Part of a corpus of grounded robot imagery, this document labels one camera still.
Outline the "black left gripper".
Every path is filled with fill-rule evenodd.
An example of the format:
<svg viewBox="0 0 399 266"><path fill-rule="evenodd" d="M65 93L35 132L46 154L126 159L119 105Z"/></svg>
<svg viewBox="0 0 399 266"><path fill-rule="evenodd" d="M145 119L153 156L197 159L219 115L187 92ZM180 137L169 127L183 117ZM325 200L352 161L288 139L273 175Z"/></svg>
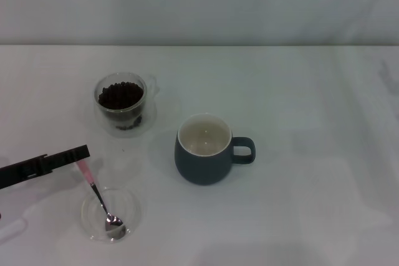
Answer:
<svg viewBox="0 0 399 266"><path fill-rule="evenodd" d="M9 186L49 174L54 169L76 163L89 156L88 146L82 145L50 156L44 154L2 167L0 188L8 188Z"/></svg>

